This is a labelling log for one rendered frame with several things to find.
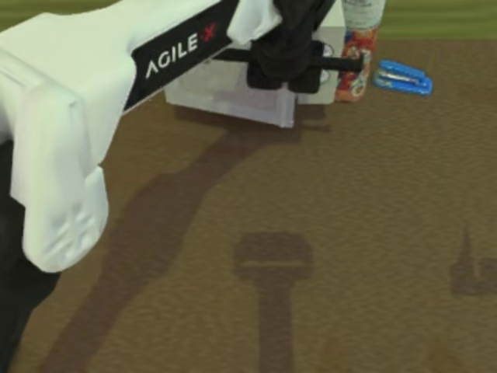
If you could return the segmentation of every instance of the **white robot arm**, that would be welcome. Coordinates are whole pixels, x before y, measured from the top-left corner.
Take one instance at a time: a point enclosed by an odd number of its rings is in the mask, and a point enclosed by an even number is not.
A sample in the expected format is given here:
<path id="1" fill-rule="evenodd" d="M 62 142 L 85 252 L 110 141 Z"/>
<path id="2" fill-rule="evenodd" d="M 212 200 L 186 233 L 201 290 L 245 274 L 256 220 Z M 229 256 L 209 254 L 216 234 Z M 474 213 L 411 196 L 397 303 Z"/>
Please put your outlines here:
<path id="1" fill-rule="evenodd" d="M 99 164 L 124 113 L 209 58 L 250 60 L 224 50 L 282 22 L 272 0 L 121 0 L 0 33 L 0 142 L 15 145 L 26 257 L 59 272 L 98 242 L 108 216 Z"/>

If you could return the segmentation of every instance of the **spray can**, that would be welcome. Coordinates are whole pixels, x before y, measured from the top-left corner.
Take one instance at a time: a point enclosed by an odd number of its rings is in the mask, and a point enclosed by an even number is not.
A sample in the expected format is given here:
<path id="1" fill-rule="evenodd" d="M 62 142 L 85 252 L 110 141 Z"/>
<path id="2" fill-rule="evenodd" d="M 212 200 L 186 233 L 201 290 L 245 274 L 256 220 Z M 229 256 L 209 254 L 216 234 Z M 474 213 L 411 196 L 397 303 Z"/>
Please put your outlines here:
<path id="1" fill-rule="evenodd" d="M 364 96 L 370 75 L 371 56 L 374 52 L 385 4 L 386 0 L 343 0 L 346 40 L 342 56 L 358 58 L 362 53 L 365 58 L 364 69 L 361 73 L 339 74 L 336 101 L 356 102 Z"/>

